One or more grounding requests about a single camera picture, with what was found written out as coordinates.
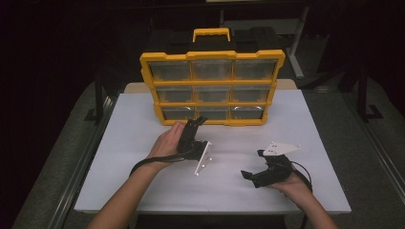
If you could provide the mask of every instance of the black wire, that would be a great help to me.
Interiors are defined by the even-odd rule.
[[[183,156],[187,156],[192,154],[198,147],[201,146],[201,142],[197,141],[196,147],[184,152],[184,153],[180,153],[180,154],[175,154],[175,155],[171,155],[171,156],[155,156],[155,157],[150,157],[150,158],[146,158],[141,160],[140,162],[138,162],[137,164],[134,165],[134,167],[131,170],[131,173],[129,174],[129,176],[131,176],[131,174],[133,174],[137,168],[139,168],[140,166],[144,165],[144,164],[149,164],[152,162],[179,162],[179,161],[183,161],[184,158],[182,158]]]
[[[305,170],[305,172],[307,173],[307,175],[308,175],[309,183],[312,184],[312,179],[311,179],[311,177],[310,177],[310,174],[309,174],[308,170],[307,170],[303,165],[301,165],[300,163],[297,163],[297,162],[295,162],[295,161],[292,161],[291,163],[296,164],[296,165],[299,165],[301,168],[303,168],[303,169]]]

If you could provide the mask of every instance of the white tag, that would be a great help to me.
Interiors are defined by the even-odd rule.
[[[263,156],[280,156],[298,150],[301,150],[301,147],[299,145],[291,145],[271,141],[271,144],[263,152]]]
[[[197,165],[196,172],[194,172],[194,175],[198,176],[200,174],[200,171],[205,168],[205,166],[209,163],[209,161],[212,160],[211,157],[211,151],[209,150],[209,147],[212,145],[211,142],[207,142],[205,145],[205,149],[203,150],[202,153],[202,158],[199,161],[199,164]]]

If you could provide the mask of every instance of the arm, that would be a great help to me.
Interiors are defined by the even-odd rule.
[[[313,228],[338,228],[307,185],[294,173],[284,182],[274,183],[268,187],[279,190],[297,204],[305,212]]]
[[[176,122],[169,131],[160,135],[148,157],[175,154],[183,128],[183,123]],[[152,162],[136,169],[98,212],[88,228],[126,228],[149,184],[169,164]]]

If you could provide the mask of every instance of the person's right hand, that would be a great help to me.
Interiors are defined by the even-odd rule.
[[[270,184],[267,187],[282,192],[300,208],[309,198],[313,198],[313,194],[306,183],[294,173],[291,173],[286,180]]]

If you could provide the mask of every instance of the person's left hand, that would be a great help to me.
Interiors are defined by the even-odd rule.
[[[151,152],[149,153],[147,158],[155,156],[171,156],[176,154],[177,146],[184,126],[184,123],[178,121],[172,126],[170,130],[161,134],[153,145]],[[170,162],[150,163],[151,166],[155,166],[158,170],[161,170],[170,164]]]

